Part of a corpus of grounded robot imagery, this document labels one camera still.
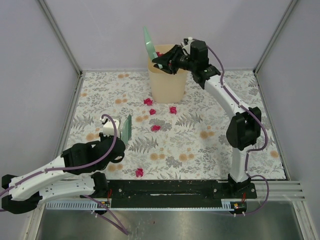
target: leaf pattern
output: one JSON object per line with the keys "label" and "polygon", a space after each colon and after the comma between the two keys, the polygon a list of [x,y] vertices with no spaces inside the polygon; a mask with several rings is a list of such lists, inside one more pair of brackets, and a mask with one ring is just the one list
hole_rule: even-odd
{"label": "leaf pattern", "polygon": [[[259,86],[251,71],[227,71],[225,82],[251,107],[259,107],[268,133],[267,149],[251,152],[248,170],[269,179],[285,179],[272,127],[264,109]],[[118,117],[122,123],[132,115],[132,139],[119,164],[109,164],[102,172],[108,179],[219,179],[227,178],[232,164],[232,147],[226,138],[230,120],[217,100],[196,84],[189,75],[183,99],[174,104],[146,106],[152,98],[148,72],[87,72],[67,140],[76,143],[98,140],[101,114]],[[170,114],[176,107],[177,114]],[[152,132],[153,125],[161,130]],[[264,144],[264,134],[255,148]],[[85,178],[85,173],[73,178]]]}

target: beige bin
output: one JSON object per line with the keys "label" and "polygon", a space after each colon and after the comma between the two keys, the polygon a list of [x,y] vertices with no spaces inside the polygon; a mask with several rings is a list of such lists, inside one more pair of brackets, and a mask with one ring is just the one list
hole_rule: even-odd
{"label": "beige bin", "polygon": [[[164,54],[174,45],[156,45],[157,52]],[[151,84],[152,98],[160,104],[173,104],[180,102],[184,97],[188,72],[182,69],[173,75],[165,73],[154,67],[154,63],[148,58],[148,71]]]}

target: green object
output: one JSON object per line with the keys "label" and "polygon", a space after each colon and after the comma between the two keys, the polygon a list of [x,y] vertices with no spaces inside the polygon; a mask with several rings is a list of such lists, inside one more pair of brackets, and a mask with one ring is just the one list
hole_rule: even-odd
{"label": "green object", "polygon": [[129,115],[126,120],[124,121],[121,140],[124,142],[125,145],[128,144],[129,140],[132,136],[132,117]]}
{"label": "green object", "polygon": [[153,59],[157,58],[157,52],[155,49],[154,44],[152,43],[151,37],[149,35],[148,29],[144,26],[143,27],[143,34],[144,34],[144,43],[145,43],[145,48],[146,51],[149,55],[150,60],[152,61]]}

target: floor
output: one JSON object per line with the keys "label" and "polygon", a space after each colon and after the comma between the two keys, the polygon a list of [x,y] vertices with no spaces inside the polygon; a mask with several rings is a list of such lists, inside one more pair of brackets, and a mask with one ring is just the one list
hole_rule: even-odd
{"label": "floor", "polygon": [[[249,212],[259,206],[251,202]],[[46,210],[37,240],[302,240],[290,202],[268,202],[234,218],[207,211],[114,211],[129,236],[90,211]]]}
{"label": "floor", "polygon": [[[267,179],[286,178],[271,124],[267,118],[252,71],[227,71],[225,81],[251,107],[262,111],[262,123],[269,142],[262,152],[249,159],[251,175]],[[136,179],[143,168],[148,179],[226,179],[231,168],[232,148],[226,138],[230,123],[213,96],[188,76],[183,100],[176,104],[144,104],[152,98],[147,72],[87,72],[77,103],[67,148],[75,143],[98,139],[99,118],[107,113],[123,122],[132,115],[132,139],[121,163],[110,163],[104,170],[108,179]],[[174,106],[177,114],[170,114]],[[160,125],[152,132],[153,125]],[[264,144],[264,136],[256,147]]]}

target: gray wall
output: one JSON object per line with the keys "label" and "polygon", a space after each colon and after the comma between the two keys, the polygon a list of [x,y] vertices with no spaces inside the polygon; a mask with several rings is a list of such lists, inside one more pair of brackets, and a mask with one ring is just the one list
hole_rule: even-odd
{"label": "gray wall", "polygon": [[290,0],[47,0],[82,69],[147,68],[154,44],[207,42],[227,69],[253,69]]}
{"label": "gray wall", "polygon": [[293,180],[320,232],[320,1],[299,1],[258,73]]}
{"label": "gray wall", "polygon": [[[0,6],[1,177],[53,159],[77,76],[35,0]],[[0,212],[0,239],[19,239],[27,216]]]}

